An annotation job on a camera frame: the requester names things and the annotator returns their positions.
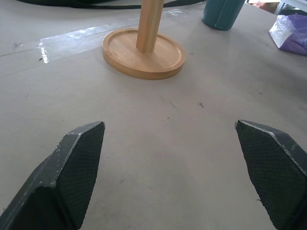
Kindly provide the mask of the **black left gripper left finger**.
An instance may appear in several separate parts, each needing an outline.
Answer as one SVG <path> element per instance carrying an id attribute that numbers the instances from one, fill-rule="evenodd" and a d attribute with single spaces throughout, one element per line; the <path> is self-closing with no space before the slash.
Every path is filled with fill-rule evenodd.
<path id="1" fill-rule="evenodd" d="M 105 123 L 68 132 L 0 216 L 2 230 L 78 230 L 97 178 Z"/>

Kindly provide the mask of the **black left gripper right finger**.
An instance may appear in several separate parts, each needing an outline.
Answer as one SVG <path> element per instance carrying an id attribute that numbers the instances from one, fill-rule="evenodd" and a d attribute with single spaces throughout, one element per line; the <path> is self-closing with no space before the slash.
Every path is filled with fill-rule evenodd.
<path id="1" fill-rule="evenodd" d="M 278 230 L 307 228 L 307 153 L 287 133 L 246 120 L 235 129 L 249 178 Z"/>

